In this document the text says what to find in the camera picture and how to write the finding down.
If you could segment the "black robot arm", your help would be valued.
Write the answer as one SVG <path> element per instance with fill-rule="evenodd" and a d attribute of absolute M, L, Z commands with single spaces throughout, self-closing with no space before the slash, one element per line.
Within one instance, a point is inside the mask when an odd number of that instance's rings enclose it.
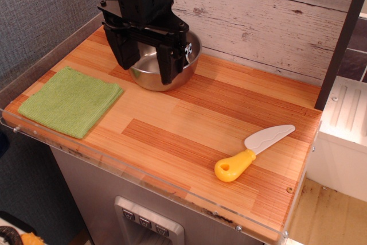
<path fill-rule="evenodd" d="M 161 82 L 171 82 L 186 64 L 189 25 L 173 11 L 174 0 L 102 0 L 107 41 L 125 70 L 140 60 L 138 44 L 156 49 Z"/>

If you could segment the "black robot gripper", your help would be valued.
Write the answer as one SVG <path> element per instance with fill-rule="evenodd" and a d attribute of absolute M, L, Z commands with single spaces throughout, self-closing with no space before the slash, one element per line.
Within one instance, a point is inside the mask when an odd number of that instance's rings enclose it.
<path fill-rule="evenodd" d="M 118 64 L 130 69 L 139 59 L 138 42 L 155 47 L 161 82 L 183 71 L 188 24 L 172 11 L 174 0 L 101 0 L 107 41 Z"/>

